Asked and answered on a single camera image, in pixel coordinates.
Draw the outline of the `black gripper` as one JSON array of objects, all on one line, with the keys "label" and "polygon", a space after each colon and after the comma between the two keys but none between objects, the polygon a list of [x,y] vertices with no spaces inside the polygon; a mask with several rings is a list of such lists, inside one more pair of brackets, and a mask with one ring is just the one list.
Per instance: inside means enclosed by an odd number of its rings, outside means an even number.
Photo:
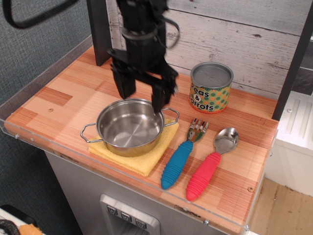
[{"label": "black gripper", "polygon": [[112,72],[119,95],[126,99],[136,91],[136,81],[152,87],[152,107],[155,113],[170,102],[177,92],[178,73],[165,61],[165,33],[146,35],[125,34],[126,49],[112,48]]}]

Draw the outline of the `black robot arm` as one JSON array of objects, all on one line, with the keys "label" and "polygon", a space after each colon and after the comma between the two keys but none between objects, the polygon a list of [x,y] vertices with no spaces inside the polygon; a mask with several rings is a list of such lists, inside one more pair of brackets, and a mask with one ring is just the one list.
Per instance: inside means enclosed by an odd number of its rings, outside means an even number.
[{"label": "black robot arm", "polygon": [[165,0],[119,0],[123,18],[122,36],[126,50],[111,49],[112,72],[123,99],[136,91],[136,81],[152,87],[152,107],[155,113],[169,103],[177,91],[178,73],[170,67],[165,54],[166,24],[178,24],[163,16],[168,10]]}]

